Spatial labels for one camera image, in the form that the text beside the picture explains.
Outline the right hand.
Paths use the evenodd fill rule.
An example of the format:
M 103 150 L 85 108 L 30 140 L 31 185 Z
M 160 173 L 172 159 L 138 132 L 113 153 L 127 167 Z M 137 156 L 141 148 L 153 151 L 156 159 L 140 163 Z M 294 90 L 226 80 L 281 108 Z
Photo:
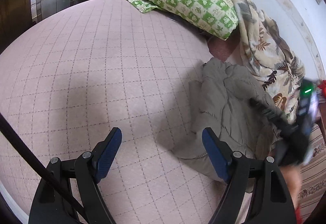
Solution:
M 281 166 L 280 171 L 287 184 L 294 209 L 296 210 L 299 205 L 298 196 L 302 187 L 301 168 L 300 166 L 288 165 Z

